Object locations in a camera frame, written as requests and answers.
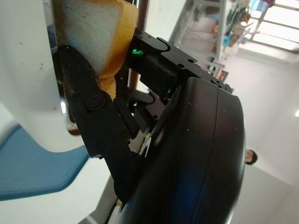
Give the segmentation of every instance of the black motor housing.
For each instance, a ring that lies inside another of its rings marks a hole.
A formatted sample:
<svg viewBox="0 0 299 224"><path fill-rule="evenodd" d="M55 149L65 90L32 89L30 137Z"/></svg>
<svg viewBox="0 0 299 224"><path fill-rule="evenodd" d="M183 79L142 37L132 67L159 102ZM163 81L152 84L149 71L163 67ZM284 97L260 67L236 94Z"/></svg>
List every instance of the black motor housing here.
<svg viewBox="0 0 299 224"><path fill-rule="evenodd" d="M191 77L158 121L142 177L121 208L121 224L226 224L245 164L238 97Z"/></svg>

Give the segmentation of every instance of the black hair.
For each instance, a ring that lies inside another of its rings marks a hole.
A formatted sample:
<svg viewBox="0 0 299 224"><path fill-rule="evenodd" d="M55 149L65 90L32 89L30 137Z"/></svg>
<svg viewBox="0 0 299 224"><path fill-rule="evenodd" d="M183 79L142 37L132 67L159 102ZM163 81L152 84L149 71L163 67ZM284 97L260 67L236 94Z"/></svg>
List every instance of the black hair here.
<svg viewBox="0 0 299 224"><path fill-rule="evenodd" d="M249 149L249 151L251 151L252 152L252 161L251 162L246 162L246 164L248 164L248 165L252 165L252 164L254 164L256 161L257 161L257 154L255 153L255 151L253 151L253 150L251 150L251 149Z"/></svg>

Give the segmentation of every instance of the blue chair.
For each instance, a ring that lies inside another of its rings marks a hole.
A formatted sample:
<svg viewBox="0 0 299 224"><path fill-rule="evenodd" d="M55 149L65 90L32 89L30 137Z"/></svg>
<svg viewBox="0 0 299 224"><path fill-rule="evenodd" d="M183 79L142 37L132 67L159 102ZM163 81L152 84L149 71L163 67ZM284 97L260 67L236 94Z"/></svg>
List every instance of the blue chair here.
<svg viewBox="0 0 299 224"><path fill-rule="evenodd" d="M72 183L88 157L85 146L49 152L19 126L0 147L0 201L61 191Z"/></svg>

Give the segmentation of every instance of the window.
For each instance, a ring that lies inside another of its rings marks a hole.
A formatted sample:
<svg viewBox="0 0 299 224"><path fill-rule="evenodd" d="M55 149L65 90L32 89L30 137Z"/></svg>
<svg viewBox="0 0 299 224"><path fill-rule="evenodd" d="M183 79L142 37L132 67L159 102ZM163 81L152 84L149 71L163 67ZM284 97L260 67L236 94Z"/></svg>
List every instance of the window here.
<svg viewBox="0 0 299 224"><path fill-rule="evenodd" d="M251 41L299 53L299 0L250 0Z"/></svg>

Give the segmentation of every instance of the window frame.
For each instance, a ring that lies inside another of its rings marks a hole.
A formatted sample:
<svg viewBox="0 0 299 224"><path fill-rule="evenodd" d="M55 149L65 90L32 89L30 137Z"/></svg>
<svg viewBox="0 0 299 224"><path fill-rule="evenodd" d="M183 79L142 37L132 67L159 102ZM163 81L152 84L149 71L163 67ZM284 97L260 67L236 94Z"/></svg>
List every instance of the window frame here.
<svg viewBox="0 0 299 224"><path fill-rule="evenodd" d="M280 4L276 4L276 3L273 6L281 7L281 8L285 8L285 9L290 9L290 10L294 10L294 11L299 11L299 8L294 8L294 7L290 7L290 6L284 6L284 5L280 5ZM299 30L299 28L297 28L297 27L292 27L292 26L285 25L285 24L282 24L282 23L272 22L272 21L265 20L264 18L266 16L266 13L267 13L267 11L268 11L269 8L270 7L269 7L269 4L268 4L267 7L266 7L266 9L265 9L265 11L262 12L262 15L261 15L260 18L251 17L251 19L257 20L256 29L253 30L252 32L258 31L258 29L259 29L260 25L262 24L262 22L267 22L267 23L271 23L271 24L275 24L275 25L279 25L279 26L283 26L283 27L288 27L288 28ZM274 46L274 45L271 45L271 44L266 44L266 43L262 43L262 42L259 42L259 41L254 41L253 40L254 36L255 36L255 33L251 35L251 38L249 39L249 41L254 42L254 43L258 43L258 44L262 44L262 45L265 45L265 46L270 46L270 47L273 47L273 48L276 48L276 49L282 49L282 50L285 50L285 51L288 51L288 52L292 52L292 53L295 53L295 54L299 54L299 48L294 49L294 50L288 50L288 49L281 48L281 47L278 47L278 46Z"/></svg>

